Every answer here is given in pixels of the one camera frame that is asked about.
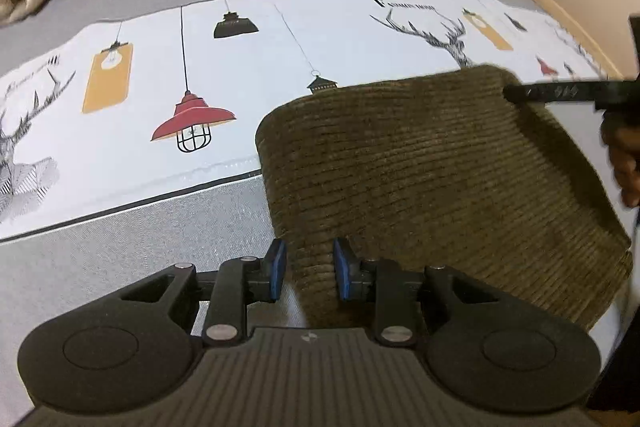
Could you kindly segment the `person's right hand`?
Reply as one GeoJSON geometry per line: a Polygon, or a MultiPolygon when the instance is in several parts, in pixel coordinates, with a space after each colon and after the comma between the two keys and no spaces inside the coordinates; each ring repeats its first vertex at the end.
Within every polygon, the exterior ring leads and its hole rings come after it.
{"type": "Polygon", "coordinates": [[[638,207],[640,199],[639,128],[625,124],[620,115],[605,112],[601,124],[601,140],[608,149],[608,161],[620,188],[620,199],[627,208],[638,207]]]}

